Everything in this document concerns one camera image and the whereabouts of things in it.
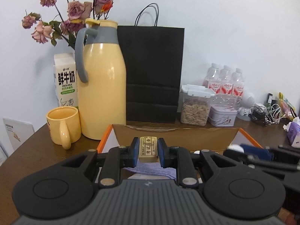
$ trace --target yellow thermos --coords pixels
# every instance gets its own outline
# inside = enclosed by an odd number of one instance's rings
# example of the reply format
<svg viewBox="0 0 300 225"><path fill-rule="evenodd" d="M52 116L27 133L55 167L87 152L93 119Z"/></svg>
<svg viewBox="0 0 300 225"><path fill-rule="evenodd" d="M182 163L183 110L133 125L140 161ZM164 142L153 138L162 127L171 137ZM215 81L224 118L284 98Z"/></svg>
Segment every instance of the yellow thermos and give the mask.
<svg viewBox="0 0 300 225"><path fill-rule="evenodd" d="M126 124L126 68L118 24L111 20L85 22L89 28L78 32L75 44L78 109L83 135L100 140L109 124Z"/></svg>

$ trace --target black circular pad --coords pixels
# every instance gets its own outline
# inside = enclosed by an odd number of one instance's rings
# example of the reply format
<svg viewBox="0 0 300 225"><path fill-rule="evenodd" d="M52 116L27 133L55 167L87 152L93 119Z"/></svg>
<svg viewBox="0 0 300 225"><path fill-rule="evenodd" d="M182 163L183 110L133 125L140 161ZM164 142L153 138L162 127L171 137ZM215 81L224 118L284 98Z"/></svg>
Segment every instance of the black circular pad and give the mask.
<svg viewBox="0 0 300 225"><path fill-rule="evenodd" d="M253 179L242 178L234 180L229 185L230 192L242 199L257 198L264 192L263 185Z"/></svg>
<svg viewBox="0 0 300 225"><path fill-rule="evenodd" d="M38 182L33 187L35 195L43 199L55 199L63 196L69 189L69 185L59 179L46 179Z"/></svg>
<svg viewBox="0 0 300 225"><path fill-rule="evenodd" d="M86 207L93 198L92 183L76 169L48 168L19 181L13 202L21 215L38 219L70 216Z"/></svg>
<svg viewBox="0 0 300 225"><path fill-rule="evenodd" d="M207 202L219 213L242 220L277 215L285 188L276 178L247 166L220 168L205 183Z"/></svg>

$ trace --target tissue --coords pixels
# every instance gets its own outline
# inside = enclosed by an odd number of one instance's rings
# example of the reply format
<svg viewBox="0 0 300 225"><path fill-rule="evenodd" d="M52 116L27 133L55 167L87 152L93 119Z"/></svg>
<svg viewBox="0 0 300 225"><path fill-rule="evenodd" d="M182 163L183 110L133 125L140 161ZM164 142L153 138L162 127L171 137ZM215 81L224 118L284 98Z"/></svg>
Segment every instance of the tissue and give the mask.
<svg viewBox="0 0 300 225"><path fill-rule="evenodd" d="M298 125L300 125L300 119L299 119L299 117L294 118L293 122L297 123ZM283 129L288 132L289 129L290 129L291 123L292 122L288 123L288 125L283 125Z"/></svg>

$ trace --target purple cloth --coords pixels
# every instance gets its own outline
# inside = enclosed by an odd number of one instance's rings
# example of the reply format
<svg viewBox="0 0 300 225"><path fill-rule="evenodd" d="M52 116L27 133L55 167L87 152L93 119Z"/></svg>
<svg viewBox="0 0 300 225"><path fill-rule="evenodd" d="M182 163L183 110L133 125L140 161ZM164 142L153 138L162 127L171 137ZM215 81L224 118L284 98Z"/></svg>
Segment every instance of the purple cloth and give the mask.
<svg viewBox="0 0 300 225"><path fill-rule="evenodd" d="M137 160L137 165L135 168L127 167L125 169L133 173L166 176L170 179L176 179L176 169L171 167L162 168L159 162L143 163Z"/></svg>

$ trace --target white speaker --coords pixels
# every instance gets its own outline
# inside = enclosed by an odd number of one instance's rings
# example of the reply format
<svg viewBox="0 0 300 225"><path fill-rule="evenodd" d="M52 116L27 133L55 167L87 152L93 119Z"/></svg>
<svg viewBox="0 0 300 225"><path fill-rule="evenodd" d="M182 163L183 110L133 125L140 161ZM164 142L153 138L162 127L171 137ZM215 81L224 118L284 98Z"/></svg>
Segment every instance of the white speaker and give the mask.
<svg viewBox="0 0 300 225"><path fill-rule="evenodd" d="M241 100L241 107L238 109L237 117L239 119L250 121L249 114L251 113L250 108L255 104L254 95L251 92L245 91Z"/></svg>

